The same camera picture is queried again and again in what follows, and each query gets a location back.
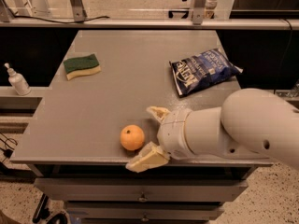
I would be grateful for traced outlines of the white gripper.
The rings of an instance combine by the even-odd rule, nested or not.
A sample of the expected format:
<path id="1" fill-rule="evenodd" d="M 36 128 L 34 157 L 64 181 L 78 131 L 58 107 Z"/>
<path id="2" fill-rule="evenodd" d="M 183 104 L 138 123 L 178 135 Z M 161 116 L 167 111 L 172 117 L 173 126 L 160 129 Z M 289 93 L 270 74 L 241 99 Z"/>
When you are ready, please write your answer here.
<path id="1" fill-rule="evenodd" d="M 130 159 L 125 167 L 136 173 L 166 165 L 170 156 L 176 160 L 194 157 L 185 138 L 185 123 L 189 108 L 170 112 L 165 107 L 149 106 L 147 112 L 161 123 L 157 138 L 160 146 L 153 142 L 147 143 L 139 153 Z"/>

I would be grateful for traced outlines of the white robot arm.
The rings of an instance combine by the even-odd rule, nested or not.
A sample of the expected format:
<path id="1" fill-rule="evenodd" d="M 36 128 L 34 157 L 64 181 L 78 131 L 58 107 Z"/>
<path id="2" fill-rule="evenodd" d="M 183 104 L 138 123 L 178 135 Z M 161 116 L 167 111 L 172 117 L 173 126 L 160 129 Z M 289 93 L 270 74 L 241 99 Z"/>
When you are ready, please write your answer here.
<path id="1" fill-rule="evenodd" d="M 157 143 L 147 143 L 126 168 L 133 172 L 163 166 L 170 160 L 211 155 L 224 159 L 274 159 L 299 168 L 298 109 L 275 94 L 243 89 L 223 105 L 193 111 L 151 106 L 160 122 Z"/>

